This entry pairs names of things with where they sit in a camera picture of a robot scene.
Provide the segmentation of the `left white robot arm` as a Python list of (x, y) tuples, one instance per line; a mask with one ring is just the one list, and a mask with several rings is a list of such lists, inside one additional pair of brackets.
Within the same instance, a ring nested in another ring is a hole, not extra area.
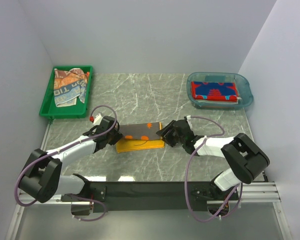
[(45, 203), (54, 195), (73, 194), (79, 201), (90, 197), (90, 181), (79, 174), (62, 176), (69, 164), (84, 156), (102, 150), (106, 145), (115, 145), (123, 135), (117, 119), (98, 114), (93, 127), (78, 139), (59, 148), (43, 151), (34, 150), (24, 165), (14, 188), (14, 198), (20, 206), (18, 190), (30, 195), (35, 202)]

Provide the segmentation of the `orange yellow cloth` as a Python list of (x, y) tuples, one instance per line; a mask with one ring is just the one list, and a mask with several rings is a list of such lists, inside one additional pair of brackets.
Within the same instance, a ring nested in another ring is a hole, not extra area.
[(123, 137), (115, 144), (117, 153), (164, 148), (165, 142), (157, 135), (160, 130), (161, 122), (121, 125)]

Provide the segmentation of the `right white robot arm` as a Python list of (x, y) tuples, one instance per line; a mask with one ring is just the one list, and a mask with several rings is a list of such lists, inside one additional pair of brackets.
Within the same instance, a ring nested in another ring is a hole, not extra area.
[(268, 156), (245, 133), (233, 137), (197, 135), (192, 130), (191, 116), (173, 120), (156, 132), (170, 147), (181, 144), (192, 156), (215, 156), (225, 158), (229, 168), (218, 174), (209, 184), (210, 195), (221, 200), (228, 190), (238, 184), (251, 184), (269, 165)]

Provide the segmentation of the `red blue patterned cloth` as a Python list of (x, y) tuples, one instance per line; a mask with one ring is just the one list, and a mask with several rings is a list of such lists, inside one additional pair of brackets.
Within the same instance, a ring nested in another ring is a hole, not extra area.
[(191, 95), (195, 100), (213, 102), (237, 102), (239, 93), (234, 82), (190, 82)]

